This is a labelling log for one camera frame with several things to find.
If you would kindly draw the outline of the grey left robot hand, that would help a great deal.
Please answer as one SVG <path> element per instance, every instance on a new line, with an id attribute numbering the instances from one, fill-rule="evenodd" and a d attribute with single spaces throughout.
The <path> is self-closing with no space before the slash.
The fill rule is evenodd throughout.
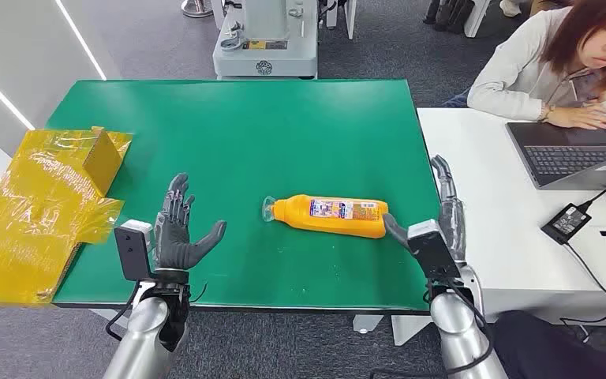
<path id="1" fill-rule="evenodd" d="M 226 232 L 227 222 L 219 220 L 203 238 L 190 241 L 189 221 L 195 197 L 186 194 L 188 188 L 189 175 L 176 174 L 156 216 L 154 257 L 159 269 L 188 270 L 195 267 L 220 243 Z"/>

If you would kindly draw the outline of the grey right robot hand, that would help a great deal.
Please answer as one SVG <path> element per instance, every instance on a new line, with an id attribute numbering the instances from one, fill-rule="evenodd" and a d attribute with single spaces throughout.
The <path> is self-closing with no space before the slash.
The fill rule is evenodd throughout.
<path id="1" fill-rule="evenodd" d="M 387 233 L 407 249 L 424 269 L 455 263 L 467 266 L 466 218 L 464 204 L 457 194 L 447 161 L 440 155 L 431 158 L 440 183 L 440 211 L 436 220 L 427 220 L 403 228 L 393 215 L 383 215 Z"/>

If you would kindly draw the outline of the person's right hand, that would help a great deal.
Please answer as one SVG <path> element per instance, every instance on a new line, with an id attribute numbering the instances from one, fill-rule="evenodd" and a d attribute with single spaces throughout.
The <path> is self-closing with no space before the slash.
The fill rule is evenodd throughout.
<path id="1" fill-rule="evenodd" d="M 606 129 L 606 110 L 599 103 L 584 107 L 556 107 L 546 114 L 544 120 L 562 128 Z"/>

